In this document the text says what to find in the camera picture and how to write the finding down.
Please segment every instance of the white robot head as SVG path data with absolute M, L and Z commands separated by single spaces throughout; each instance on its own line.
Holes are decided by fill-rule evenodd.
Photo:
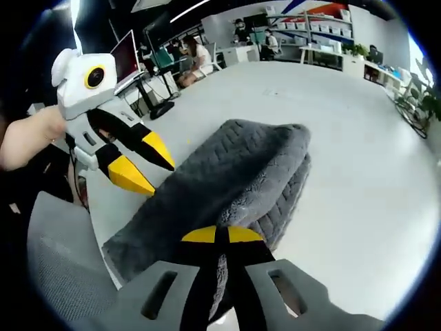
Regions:
M 114 97 L 117 82 L 111 54 L 84 54 L 65 49 L 52 66 L 52 85 L 57 87 L 60 110 L 66 120 L 97 108 Z

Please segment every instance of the robot eye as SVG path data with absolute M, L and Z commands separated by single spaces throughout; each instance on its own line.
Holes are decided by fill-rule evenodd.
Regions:
M 97 88 L 104 80 L 104 66 L 94 66 L 90 68 L 88 74 L 84 78 L 86 88 Z

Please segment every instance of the gray fleece blanket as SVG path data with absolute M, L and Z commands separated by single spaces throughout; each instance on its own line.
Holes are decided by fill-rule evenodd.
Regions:
M 124 281 L 169 261 L 192 230 L 239 225 L 260 233 L 274 251 L 309 173 L 305 126 L 226 121 L 171 174 L 103 250 Z M 215 311 L 226 284 L 219 261 Z

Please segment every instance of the white shelf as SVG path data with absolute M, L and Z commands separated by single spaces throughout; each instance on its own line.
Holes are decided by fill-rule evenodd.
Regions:
M 268 15 L 267 19 L 295 19 L 303 17 L 305 18 L 305 14 L 298 14 L 298 15 Z
M 290 30 L 290 29 L 271 29 L 271 28 L 269 28 L 271 31 L 275 31 L 275 32 L 283 32 L 283 31 L 286 31 L 286 32 L 304 32 L 304 33 L 307 33 L 307 31 L 306 30 Z
M 274 31 L 274 32 L 284 32 L 285 31 L 285 32 L 304 32 L 304 33 L 307 33 L 306 30 L 271 29 L 271 28 L 270 28 L 270 30 Z M 353 41 L 353 38 L 345 37 L 342 34 L 334 34 L 334 33 L 330 33 L 330 32 L 321 32 L 321 31 L 311 31 L 311 33 L 325 34 L 327 36 L 340 37 L 340 38 L 343 38 L 343 39 L 347 39 L 347 40 L 352 40 Z
M 321 31 L 311 31 L 311 33 L 315 33 L 315 34 L 325 34 L 325 35 L 327 35 L 327 36 L 340 37 L 340 38 L 343 38 L 343 39 L 347 39 L 347 40 L 351 40 L 351 41 L 353 41 L 353 38 L 351 38 L 351 37 L 346 37 L 346 36 L 344 36 L 344 35 L 342 35 L 342 34 L 334 34 L 334 33 L 330 33 L 330 32 L 321 32 Z
M 281 46 L 302 47 L 306 45 L 297 45 L 296 43 L 281 43 Z
M 323 15 L 308 15 L 308 17 L 311 19 L 322 19 L 324 21 L 334 21 L 339 23 L 352 24 L 352 22 L 345 21 L 344 19 L 336 19 L 335 17 L 326 17 Z

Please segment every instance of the yellow tip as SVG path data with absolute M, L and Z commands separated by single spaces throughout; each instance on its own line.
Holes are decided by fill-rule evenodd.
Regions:
M 229 226 L 228 235 L 230 243 L 240 243 L 248 241 L 260 241 L 262 237 L 253 230 L 242 228 L 239 226 Z
M 107 169 L 110 181 L 124 190 L 152 196 L 154 187 L 138 168 L 124 155 L 113 161 Z
M 159 137 L 159 134 L 151 131 L 147 136 L 144 137 L 143 141 L 146 144 L 152 146 L 164 158 L 164 160 L 166 160 L 173 168 L 175 168 L 172 156 L 170 155 L 170 152 Z
M 214 235 L 216 234 L 216 226 L 212 225 L 208 228 L 191 231 L 182 241 L 192 241 L 194 243 L 213 243 Z

